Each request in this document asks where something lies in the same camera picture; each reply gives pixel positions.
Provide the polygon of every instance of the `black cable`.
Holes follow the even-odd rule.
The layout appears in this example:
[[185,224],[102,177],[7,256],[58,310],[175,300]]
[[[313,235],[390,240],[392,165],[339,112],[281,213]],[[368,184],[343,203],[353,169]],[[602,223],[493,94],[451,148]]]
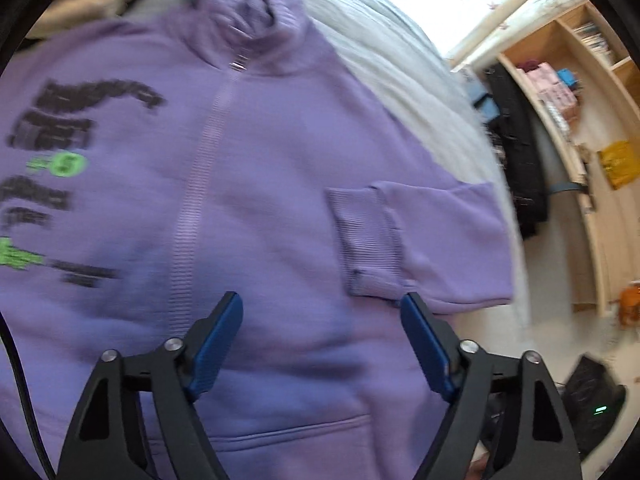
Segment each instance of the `black cable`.
[[31,397],[29,396],[29,388],[27,386],[27,379],[24,376],[24,369],[22,368],[22,362],[18,355],[18,349],[15,346],[15,341],[11,335],[11,331],[0,312],[0,340],[4,343],[6,354],[9,357],[11,368],[14,371],[15,384],[18,387],[18,395],[20,396],[20,404],[22,405],[22,411],[24,412],[24,420],[27,422],[27,428],[31,435],[31,441],[33,447],[38,454],[40,464],[44,469],[45,475],[48,480],[56,479],[56,472],[53,471],[51,460],[47,455],[47,450],[44,448],[42,438],[40,436],[40,430],[38,429],[38,422],[36,421],[36,415],[33,411],[33,405],[31,403]]

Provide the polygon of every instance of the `purple hoodie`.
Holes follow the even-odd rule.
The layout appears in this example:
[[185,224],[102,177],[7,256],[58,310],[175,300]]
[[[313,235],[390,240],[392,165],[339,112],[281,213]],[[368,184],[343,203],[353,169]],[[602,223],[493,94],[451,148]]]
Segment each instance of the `purple hoodie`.
[[[507,303],[506,228],[301,0],[62,34],[0,79],[0,135],[0,308],[55,463],[103,350],[147,352],[234,290],[244,324],[196,404],[232,480],[412,478],[444,404],[390,300]],[[0,416],[35,464],[18,406],[0,358]]]

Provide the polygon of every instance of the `floor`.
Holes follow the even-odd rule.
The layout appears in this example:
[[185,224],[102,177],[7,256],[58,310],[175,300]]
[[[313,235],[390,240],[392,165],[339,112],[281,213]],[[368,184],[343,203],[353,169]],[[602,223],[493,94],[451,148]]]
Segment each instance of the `floor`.
[[[536,117],[538,147],[548,184],[566,181],[555,149]],[[508,307],[475,312],[461,319],[458,335],[473,337],[485,349],[517,356],[535,349],[552,377],[563,382],[578,357],[588,352],[611,366],[628,388],[627,403],[614,431],[583,464],[584,480],[595,480],[617,454],[640,418],[640,343],[635,331],[620,332],[614,319],[594,310],[574,313],[574,303],[594,303],[589,251],[571,193],[551,197],[549,222],[525,242],[531,300],[531,324],[521,327]]]

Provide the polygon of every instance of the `blue gripper pad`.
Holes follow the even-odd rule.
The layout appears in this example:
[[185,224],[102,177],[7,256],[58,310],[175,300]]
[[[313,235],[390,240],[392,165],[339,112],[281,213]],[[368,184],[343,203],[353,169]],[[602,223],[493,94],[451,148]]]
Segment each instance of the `blue gripper pad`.
[[229,347],[242,324],[244,311],[240,296],[234,294],[226,306],[220,304],[216,309],[218,308],[224,310],[202,343],[200,351],[193,357],[192,380],[186,388],[193,400],[213,387]]
[[400,321],[432,391],[453,402],[456,387],[449,377],[449,359],[409,295],[400,301]]

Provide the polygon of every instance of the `yellow bag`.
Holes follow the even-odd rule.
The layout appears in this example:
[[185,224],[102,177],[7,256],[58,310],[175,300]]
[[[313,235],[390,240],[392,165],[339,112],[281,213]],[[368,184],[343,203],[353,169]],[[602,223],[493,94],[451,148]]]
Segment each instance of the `yellow bag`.
[[640,176],[640,160],[628,140],[614,142],[598,155],[613,189],[620,189]]

